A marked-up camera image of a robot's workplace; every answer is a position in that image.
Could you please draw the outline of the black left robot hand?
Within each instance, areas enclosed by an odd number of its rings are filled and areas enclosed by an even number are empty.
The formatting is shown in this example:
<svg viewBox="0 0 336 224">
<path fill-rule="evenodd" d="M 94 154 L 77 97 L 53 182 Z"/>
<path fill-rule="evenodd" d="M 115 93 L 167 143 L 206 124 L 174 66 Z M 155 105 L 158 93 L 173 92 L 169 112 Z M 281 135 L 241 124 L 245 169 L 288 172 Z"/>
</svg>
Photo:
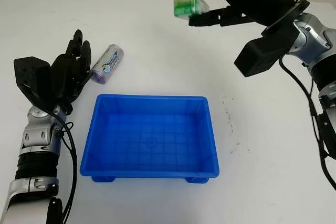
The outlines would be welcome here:
<svg viewBox="0 0 336 224">
<path fill-rule="evenodd" d="M 57 103 L 71 105 L 91 78 L 91 47 L 76 30 L 64 54 L 51 65 L 52 90 Z"/>
</svg>

